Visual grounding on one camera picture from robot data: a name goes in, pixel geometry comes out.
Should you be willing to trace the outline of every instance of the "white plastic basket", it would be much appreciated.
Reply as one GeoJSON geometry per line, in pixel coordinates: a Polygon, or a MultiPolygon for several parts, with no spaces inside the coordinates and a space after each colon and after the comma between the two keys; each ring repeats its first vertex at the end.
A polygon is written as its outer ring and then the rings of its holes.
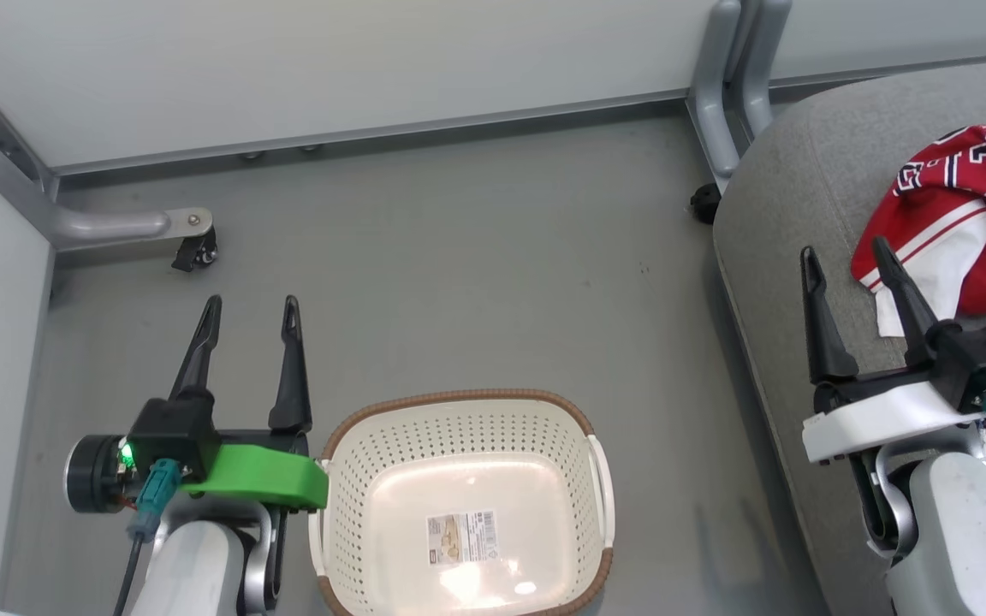
{"type": "Polygon", "coordinates": [[[310,553],[337,616],[576,613],[613,558],[611,475],[560,395],[482,389],[368,406],[322,453],[310,553]]]}

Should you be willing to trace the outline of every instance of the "gray chair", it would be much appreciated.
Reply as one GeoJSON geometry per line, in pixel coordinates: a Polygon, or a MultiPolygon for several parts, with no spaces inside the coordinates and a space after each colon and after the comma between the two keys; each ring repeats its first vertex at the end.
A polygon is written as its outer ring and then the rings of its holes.
{"type": "Polygon", "coordinates": [[[716,257],[729,304],[811,563],[836,616],[892,613],[883,582],[888,564],[865,546],[849,465],[822,467],[805,457],[802,420],[811,414],[813,387],[799,250],[817,249],[830,307],[862,370],[903,365],[904,343],[877,336],[873,298],[850,276],[850,258],[900,165],[931,140],[971,124],[986,124],[986,65],[814,95],[751,145],[717,211],[716,257]]]}

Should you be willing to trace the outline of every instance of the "green 3d-printed part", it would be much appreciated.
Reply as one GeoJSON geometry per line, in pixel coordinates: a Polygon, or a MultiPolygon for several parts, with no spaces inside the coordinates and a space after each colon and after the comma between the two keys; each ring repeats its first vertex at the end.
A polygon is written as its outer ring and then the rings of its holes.
{"type": "Polygon", "coordinates": [[[206,481],[181,485],[185,492],[294,508],[325,507],[329,488],[314,460],[258,445],[222,445],[206,481]]]}

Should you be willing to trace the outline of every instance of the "barcode sticker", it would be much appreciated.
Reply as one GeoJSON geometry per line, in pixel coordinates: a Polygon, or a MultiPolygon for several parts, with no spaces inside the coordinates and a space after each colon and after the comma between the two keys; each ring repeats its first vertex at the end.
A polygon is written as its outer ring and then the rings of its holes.
{"type": "Polygon", "coordinates": [[[492,511],[428,518],[428,565],[482,562],[500,556],[492,511]]]}

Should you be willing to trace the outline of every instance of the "black rubber foot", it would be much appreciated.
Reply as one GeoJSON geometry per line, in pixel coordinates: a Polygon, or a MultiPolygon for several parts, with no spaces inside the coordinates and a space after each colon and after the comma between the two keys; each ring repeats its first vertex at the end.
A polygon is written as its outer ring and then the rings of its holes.
{"type": "Polygon", "coordinates": [[[704,184],[692,195],[692,213],[698,222],[705,222],[713,225],[713,218],[717,215],[717,205],[721,203],[721,191],[717,184],[711,182],[704,184]]]}
{"type": "Polygon", "coordinates": [[[207,234],[181,240],[181,248],[173,260],[172,268],[181,272],[192,272],[207,268],[216,260],[219,250],[216,247],[216,228],[211,227],[207,234]]]}

